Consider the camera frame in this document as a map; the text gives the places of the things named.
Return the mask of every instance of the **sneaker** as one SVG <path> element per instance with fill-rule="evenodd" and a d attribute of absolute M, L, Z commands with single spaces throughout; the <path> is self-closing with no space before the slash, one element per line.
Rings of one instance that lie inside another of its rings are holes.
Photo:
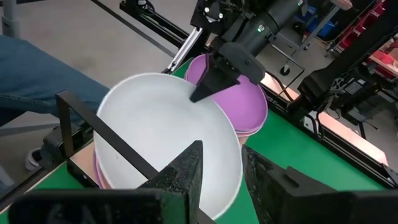
<path fill-rule="evenodd" d="M 26 156 L 25 167 L 27 170 L 35 170 L 39 166 L 39 162 L 43 159 L 40 154 L 40 147 L 30 150 Z"/>

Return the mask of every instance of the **green table surface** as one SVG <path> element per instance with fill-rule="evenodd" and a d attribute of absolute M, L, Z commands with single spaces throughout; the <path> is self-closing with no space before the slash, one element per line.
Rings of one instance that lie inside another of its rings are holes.
<path fill-rule="evenodd" d="M 174 75 L 183 77 L 189 62 Z M 246 143 L 281 167 L 291 166 L 336 190 L 382 190 L 382 186 L 343 159 L 308 137 L 289 122 L 269 111 L 264 127 Z M 67 172 L 66 164 L 43 180 L 35 189 L 82 189 Z M 7 212 L 0 223 L 7 223 Z M 219 224 L 258 223 L 245 181 L 231 208 L 216 221 Z"/>

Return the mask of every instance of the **plate rim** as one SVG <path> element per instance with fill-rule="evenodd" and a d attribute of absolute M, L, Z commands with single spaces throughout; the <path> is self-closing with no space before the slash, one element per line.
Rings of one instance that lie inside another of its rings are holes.
<path fill-rule="evenodd" d="M 170 74 L 166 74 L 166 73 L 147 72 L 147 73 L 140 73 L 140 74 L 136 74 L 136 75 L 131 75 L 130 77 L 127 77 L 127 78 L 121 80 L 120 82 L 118 82 L 116 85 L 114 85 L 114 86 L 107 92 L 107 94 L 105 95 L 105 97 L 102 99 L 101 104 L 99 105 L 98 110 L 97 110 L 97 112 L 96 112 L 97 117 L 99 117 L 99 119 L 100 119 L 101 110 L 103 110 L 104 104 L 107 102 L 109 96 L 115 91 L 115 89 L 117 89 L 119 86 L 125 84 L 125 83 L 128 82 L 129 80 L 132 80 L 132 79 L 135 79 L 135 78 L 139 78 L 139 77 L 143 77 L 143 76 L 147 76 L 147 75 L 165 76 L 165 77 L 167 76 L 167 77 L 170 77 L 170 79 L 173 78 L 173 79 L 175 79 L 175 80 L 178 80 L 178 82 L 185 82 L 185 83 L 188 83 L 189 85 L 195 86 L 194 84 L 192 84 L 192 83 L 190 83 L 190 82 L 184 80 L 183 78 L 176 77 L 175 75 L 170 75 Z M 239 151 L 238 151 L 238 152 L 239 152 L 239 158 L 240 158 L 240 161 L 241 161 L 241 162 L 239 163 L 239 166 L 240 166 L 240 169 L 239 169 L 239 170 L 240 170 L 240 172 L 239 172 L 238 185 L 237 185 L 237 187 L 236 187 L 236 189 L 235 189 L 235 191 L 234 191 L 233 196 L 231 197 L 231 199 L 229 200 L 229 202 L 225 205 L 224 209 L 222 209 L 222 210 L 221 210 L 220 212 L 218 212 L 216 215 L 214 215 L 213 217 L 211 217 L 213 220 L 216 220 L 217 218 L 219 218 L 220 216 L 222 216 L 222 215 L 232 206 L 232 204 L 233 204 L 234 201 L 236 200 L 236 197 L 237 197 L 238 194 L 239 194 L 240 188 L 241 188 L 241 186 L 242 186 L 242 181 L 243 181 L 243 159 L 242 159 L 242 155 L 241 155 L 242 146 L 241 146 L 240 143 L 239 143 L 238 135 L 237 135 L 236 132 L 235 132 L 235 129 L 234 129 L 233 125 L 232 125 L 231 120 L 228 118 L 228 116 L 226 115 L 226 113 L 224 112 L 224 110 L 223 110 L 216 102 L 214 102 L 214 100 L 212 100 L 212 102 L 218 107 L 218 109 L 222 112 L 222 114 L 224 115 L 224 117 L 227 119 L 228 124 L 229 124 L 231 130 L 232 130 L 233 133 L 234 133 L 235 140 L 236 140 L 236 144 L 237 144 L 238 150 L 239 150 Z M 94 136 L 93 136 L 94 145 L 96 145 L 96 142 L 98 142 L 98 137 L 101 137 L 101 136 L 100 136 L 96 131 L 94 131 Z M 101 170 L 104 170 L 104 167 L 103 167 L 102 162 L 101 162 L 101 158 L 100 158 L 100 156 L 98 156 L 98 153 L 96 153 L 96 158 L 97 158 L 97 163 L 98 163 L 98 165 L 99 165 L 99 168 L 100 168 Z M 114 184 L 111 183 L 111 182 L 109 181 L 109 175 L 106 173 L 106 171 L 103 171 L 103 175 L 104 175 L 105 179 L 108 181 L 108 184 L 109 184 L 113 189 L 115 189 Z"/>

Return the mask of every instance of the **black plate holder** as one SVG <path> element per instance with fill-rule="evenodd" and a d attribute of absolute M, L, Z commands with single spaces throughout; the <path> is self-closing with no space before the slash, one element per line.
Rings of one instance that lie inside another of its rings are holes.
<path fill-rule="evenodd" d="M 63 152 L 61 156 L 69 164 L 69 172 L 76 172 L 76 169 L 80 170 L 76 164 L 72 165 L 73 162 L 70 160 L 71 156 L 76 153 L 73 147 L 72 141 L 72 127 L 70 123 L 70 112 L 71 109 L 78 114 L 83 120 L 85 120 L 106 142 L 108 142 L 116 151 L 120 153 L 127 161 L 130 162 L 144 177 L 147 179 L 153 179 L 158 171 L 153 168 L 144 158 L 142 158 L 132 147 L 130 147 L 123 139 L 121 139 L 108 125 L 106 125 L 97 115 L 92 112 L 87 106 L 84 105 L 75 95 L 68 91 L 62 91 L 57 93 L 57 107 L 58 115 L 60 118 L 60 126 L 62 130 L 63 139 Z M 83 186 L 92 187 L 92 180 L 84 178 L 86 176 L 80 175 L 78 180 L 83 182 Z M 198 223 L 200 224 L 214 224 L 215 222 L 206 215 L 202 210 L 198 212 Z"/>

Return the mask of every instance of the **jeans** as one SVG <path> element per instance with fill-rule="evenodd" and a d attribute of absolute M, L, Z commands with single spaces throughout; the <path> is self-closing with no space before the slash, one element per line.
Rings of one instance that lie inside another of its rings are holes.
<path fill-rule="evenodd" d="M 57 116 L 55 94 L 63 90 L 96 112 L 109 89 L 27 41 L 0 35 L 0 126 L 26 111 Z"/>

